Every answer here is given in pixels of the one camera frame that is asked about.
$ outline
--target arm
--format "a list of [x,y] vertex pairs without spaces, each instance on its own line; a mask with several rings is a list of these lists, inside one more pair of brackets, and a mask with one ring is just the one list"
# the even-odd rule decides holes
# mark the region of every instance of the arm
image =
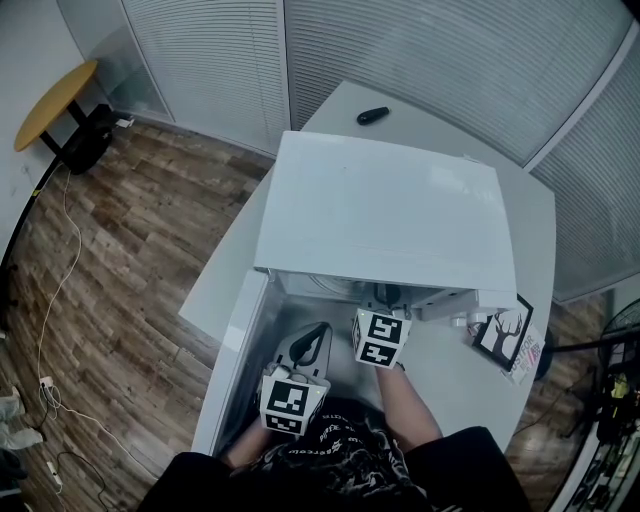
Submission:
[[221,460],[231,469],[245,466],[256,460],[271,441],[272,431],[262,426],[260,418],[245,430]]
[[402,368],[376,366],[387,425],[403,453],[442,437],[431,411],[413,389]]

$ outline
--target person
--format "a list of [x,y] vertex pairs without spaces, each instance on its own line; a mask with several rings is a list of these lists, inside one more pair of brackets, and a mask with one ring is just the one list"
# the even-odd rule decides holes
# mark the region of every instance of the person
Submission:
[[327,398],[297,439],[256,419],[220,459],[177,455],[139,512],[243,510],[245,504],[331,511],[530,510],[487,429],[443,437],[400,365],[376,367],[376,373],[383,413]]
[[6,424],[11,418],[26,412],[18,388],[11,388],[11,396],[0,397],[0,448],[22,450],[43,441],[42,434],[33,428],[24,428],[13,434]]

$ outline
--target white table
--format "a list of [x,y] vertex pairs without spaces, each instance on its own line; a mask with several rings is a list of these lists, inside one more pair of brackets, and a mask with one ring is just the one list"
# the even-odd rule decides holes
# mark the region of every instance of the white table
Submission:
[[[370,126],[356,116],[387,106],[391,114]],[[508,214],[518,292],[534,306],[533,323],[544,334],[555,267],[555,202],[540,182],[461,130],[398,100],[343,82],[304,131],[362,137],[466,156],[494,167]],[[268,174],[229,228],[185,301],[180,315],[222,340],[244,277],[253,267],[271,175]],[[487,427],[505,450],[526,403],[533,373],[512,386],[498,368],[462,342],[447,324],[414,323],[401,359],[414,386],[445,435]]]

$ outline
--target black shirt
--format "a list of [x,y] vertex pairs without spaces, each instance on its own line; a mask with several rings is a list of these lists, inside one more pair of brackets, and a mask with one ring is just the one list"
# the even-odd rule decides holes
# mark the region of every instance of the black shirt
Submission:
[[151,510],[529,510],[488,430],[466,429],[404,457],[384,416],[328,399],[306,434],[231,471],[202,454],[174,458],[140,505]]

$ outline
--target white cable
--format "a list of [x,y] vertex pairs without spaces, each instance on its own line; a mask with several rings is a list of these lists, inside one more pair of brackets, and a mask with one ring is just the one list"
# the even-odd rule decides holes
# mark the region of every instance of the white cable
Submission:
[[[65,405],[63,405],[62,403],[62,396],[60,395],[60,390],[57,388],[57,386],[53,386],[51,389],[49,388],[43,388],[40,385],[40,357],[41,357],[41,353],[42,353],[42,341],[44,339],[44,332],[45,329],[47,327],[47,320],[49,320],[49,314],[51,313],[51,307],[53,306],[54,301],[56,300],[56,297],[58,296],[58,293],[60,293],[60,290],[62,289],[62,285],[64,285],[64,283],[67,281],[67,279],[69,279],[69,277],[71,276],[73,270],[76,268],[76,264],[78,263],[78,260],[80,259],[80,254],[82,252],[82,232],[80,231],[80,228],[78,227],[78,225],[73,222],[73,219],[71,217],[69,217],[69,214],[67,213],[67,190],[69,189],[69,181],[71,180],[71,171],[69,171],[69,175],[67,176],[67,184],[64,187],[64,196],[63,196],[63,209],[64,209],[64,214],[67,217],[67,219],[69,220],[69,222],[73,225],[73,227],[76,230],[77,236],[78,236],[78,254],[76,254],[75,260],[73,261],[73,264],[71,265],[71,268],[69,269],[69,272],[67,272],[67,275],[64,276],[64,279],[62,279],[62,281],[60,281],[60,285],[58,286],[58,289],[56,290],[56,293],[53,294],[53,297],[51,298],[51,302],[49,302],[49,307],[47,308],[47,313],[44,317],[44,322],[42,322],[42,331],[40,332],[40,339],[38,340],[38,401],[40,402],[40,406],[42,406],[42,400],[40,398],[40,394],[44,394],[44,399],[49,402],[49,405],[51,407],[53,407],[53,409],[56,411],[56,416],[52,419],[56,419],[58,417],[58,409],[62,408],[67,412],[73,413],[77,416],[80,416],[81,418],[85,418],[88,420],[91,420],[95,423],[98,424],[98,426],[104,431],[105,434],[107,434],[109,437],[111,437],[117,444],[118,446],[122,449],[122,451],[124,451],[129,457],[131,457],[131,460],[133,460],[140,468],[142,468],[151,478],[153,478],[154,480],[158,480],[158,478],[151,473],[151,471],[149,471],[147,468],[145,468],[139,461],[138,459],[136,459],[133,455],[131,455],[131,453],[129,452],[129,450],[127,450],[122,443],[118,440],[118,438],[116,436],[114,436],[111,432],[109,432],[103,425],[102,423],[100,423],[97,419],[92,418],[91,416],[87,416],[86,414],[82,414],[78,411],[75,411],[73,409],[69,409],[68,407],[66,407]],[[53,396],[52,390],[56,389],[58,391],[58,399],[56,400],[55,397]],[[56,494],[59,494],[62,492],[62,486],[60,486],[59,492]]]

